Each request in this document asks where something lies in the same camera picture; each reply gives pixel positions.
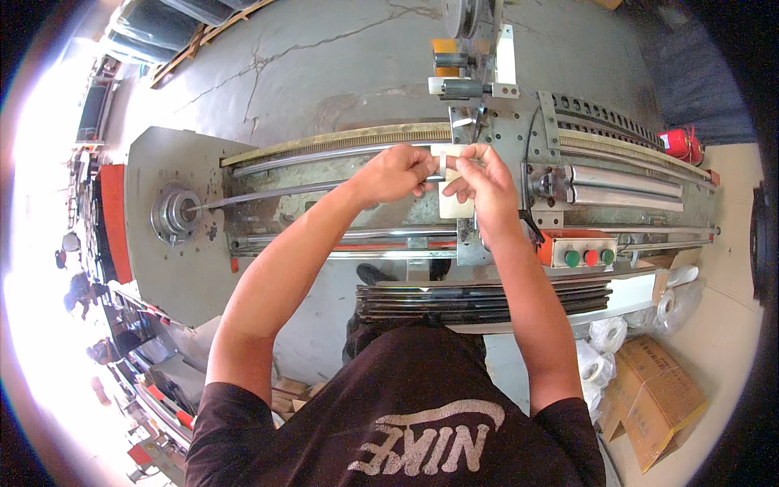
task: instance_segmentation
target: fire extinguisher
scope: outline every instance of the fire extinguisher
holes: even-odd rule
[[[695,166],[703,162],[703,145],[695,137],[695,126],[657,134],[665,145],[665,153]]]

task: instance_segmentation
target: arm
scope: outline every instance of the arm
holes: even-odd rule
[[[422,182],[437,167],[423,149],[391,147],[281,232],[244,272],[227,303],[211,344],[206,384],[231,383],[270,405],[273,340],[333,247],[364,208],[431,189]]]
[[[471,158],[480,158],[485,166]],[[495,257],[514,337],[527,366],[530,413],[567,397],[583,397],[573,332],[520,225],[509,169],[486,144],[466,147],[456,161],[447,159],[447,166],[456,168],[462,178],[449,184],[444,195],[456,192],[461,203],[474,198],[479,229]]]

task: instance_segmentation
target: black shoe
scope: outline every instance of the black shoe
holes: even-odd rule
[[[397,277],[387,275],[371,264],[360,264],[357,266],[357,276],[360,281],[372,286],[379,281],[397,281]]]

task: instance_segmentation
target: orange control box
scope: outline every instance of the orange control box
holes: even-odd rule
[[[611,266],[617,239],[599,230],[541,230],[546,242],[538,250],[541,263],[552,269]]]

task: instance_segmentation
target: finger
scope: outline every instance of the finger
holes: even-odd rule
[[[464,191],[469,188],[470,186],[468,185],[468,181],[466,181],[464,178],[457,178],[443,189],[443,195],[451,196],[456,192]]]
[[[503,168],[506,167],[506,164],[503,163],[503,160],[500,158],[495,148],[486,143],[472,143],[470,146],[463,149],[463,152],[460,153],[460,157],[465,157],[466,159],[481,159],[484,166],[488,168],[492,165]]]
[[[415,165],[409,168],[409,171],[416,177],[417,182],[423,182],[425,178],[435,173],[436,170],[438,170],[438,165],[433,162],[432,156],[424,159],[423,161],[417,162]]]
[[[478,164],[459,157],[457,159],[457,170],[462,174],[468,184],[478,192],[480,187],[489,184],[485,169]]]
[[[408,168],[415,166],[416,164],[431,163],[433,156],[429,150],[425,150],[417,146],[406,146],[411,148],[411,156],[408,158]]]

